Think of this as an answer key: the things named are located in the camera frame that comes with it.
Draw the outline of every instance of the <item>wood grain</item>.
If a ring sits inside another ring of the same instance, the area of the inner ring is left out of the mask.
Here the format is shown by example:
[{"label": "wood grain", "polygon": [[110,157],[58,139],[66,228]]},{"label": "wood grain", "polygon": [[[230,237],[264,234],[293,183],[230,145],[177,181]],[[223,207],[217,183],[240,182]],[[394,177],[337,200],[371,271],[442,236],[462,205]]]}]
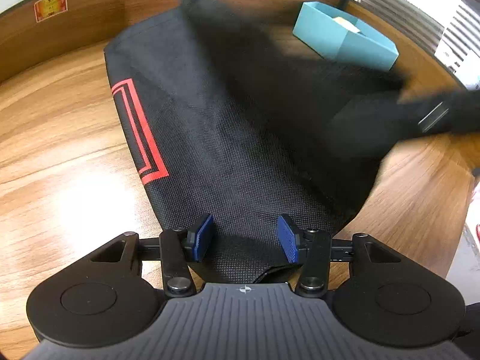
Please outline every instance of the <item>wood grain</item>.
[{"label": "wood grain", "polygon": [[[292,7],[302,0],[230,1],[247,5],[267,22],[277,17],[268,27],[275,41],[290,53],[313,55],[292,37],[288,23]],[[32,23],[27,5],[0,17],[0,81],[11,77],[0,85],[0,350],[9,359],[19,359],[37,343],[25,313],[35,285],[119,233],[153,237],[160,231],[119,125],[105,43],[71,50],[175,4],[69,0],[68,14],[40,27]],[[397,66],[410,77],[405,101],[457,85],[393,27],[355,4],[349,11],[398,45]],[[49,39],[55,31],[65,35],[59,43]],[[35,50],[20,38],[45,42],[30,43],[38,45]],[[460,141],[448,135],[397,145],[365,207],[338,237],[368,232],[445,276],[470,199],[472,159],[480,158],[479,152],[469,137]],[[146,263],[143,277],[160,286],[158,263]],[[345,264],[332,264],[330,287],[346,277]]]}]

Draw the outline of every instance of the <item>red and yellow label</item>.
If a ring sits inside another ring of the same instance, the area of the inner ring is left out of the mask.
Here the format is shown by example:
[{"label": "red and yellow label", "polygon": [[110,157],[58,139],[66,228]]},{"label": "red and yellow label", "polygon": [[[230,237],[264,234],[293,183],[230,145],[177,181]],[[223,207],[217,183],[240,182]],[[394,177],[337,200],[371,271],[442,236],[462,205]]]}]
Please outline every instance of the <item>red and yellow label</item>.
[{"label": "red and yellow label", "polygon": [[67,10],[67,0],[39,0],[35,3],[35,19],[40,23]]}]

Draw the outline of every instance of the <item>light blue container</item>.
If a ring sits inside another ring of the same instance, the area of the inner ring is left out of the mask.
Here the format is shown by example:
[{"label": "light blue container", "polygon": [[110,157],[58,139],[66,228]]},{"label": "light blue container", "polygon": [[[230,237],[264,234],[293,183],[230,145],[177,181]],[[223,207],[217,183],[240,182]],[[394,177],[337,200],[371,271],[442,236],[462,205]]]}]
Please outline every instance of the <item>light blue container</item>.
[{"label": "light blue container", "polygon": [[[361,32],[354,33],[336,23],[348,20]],[[389,70],[398,57],[397,47],[385,35],[359,18],[323,3],[303,3],[293,34],[321,56],[369,68]]]}]

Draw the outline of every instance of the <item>gray gripper base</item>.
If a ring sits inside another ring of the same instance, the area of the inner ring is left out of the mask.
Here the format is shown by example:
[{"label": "gray gripper base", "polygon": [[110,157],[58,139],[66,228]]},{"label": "gray gripper base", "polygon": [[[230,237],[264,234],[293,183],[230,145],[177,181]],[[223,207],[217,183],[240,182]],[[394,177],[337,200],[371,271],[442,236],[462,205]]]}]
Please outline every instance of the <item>gray gripper base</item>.
[{"label": "gray gripper base", "polygon": [[25,360],[468,359],[453,343],[393,349],[343,327],[323,300],[301,298],[282,284],[213,284],[168,301],[144,332],[120,344],[71,349],[42,341]]}]

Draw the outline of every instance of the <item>red printed design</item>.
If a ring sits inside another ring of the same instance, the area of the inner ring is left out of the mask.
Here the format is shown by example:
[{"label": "red printed design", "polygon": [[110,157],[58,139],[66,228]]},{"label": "red printed design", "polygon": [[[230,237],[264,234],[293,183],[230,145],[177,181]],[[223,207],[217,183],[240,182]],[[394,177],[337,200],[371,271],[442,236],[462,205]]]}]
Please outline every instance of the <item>red printed design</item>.
[{"label": "red printed design", "polygon": [[[130,103],[127,97],[127,91],[128,93],[130,93],[131,101],[133,102],[133,111],[136,113],[138,121],[140,122],[139,129],[135,124],[134,115],[132,114],[132,109],[130,107]],[[133,130],[138,149],[140,150],[140,154],[143,158],[144,166],[138,171],[143,185],[150,181],[168,176],[169,173],[167,171],[167,168],[165,168],[165,164],[163,163],[160,153],[158,152],[157,143],[155,142],[155,138],[153,137],[152,131],[150,130],[150,126],[148,126],[147,119],[145,118],[145,113],[143,112],[142,104],[140,103],[140,99],[138,98],[138,94],[135,90],[134,82],[132,81],[132,79],[125,79],[116,83],[112,87],[112,95],[115,95],[118,92],[120,92],[120,94],[122,95],[123,103],[125,104],[125,109],[127,110],[128,119],[130,121],[131,129]],[[150,164],[146,148],[143,146],[141,135],[145,137],[145,141],[148,145],[147,150],[150,151],[150,154],[155,162],[154,165],[157,168],[156,171],[148,173],[144,176],[142,176],[142,174],[151,170],[152,164]]]}]

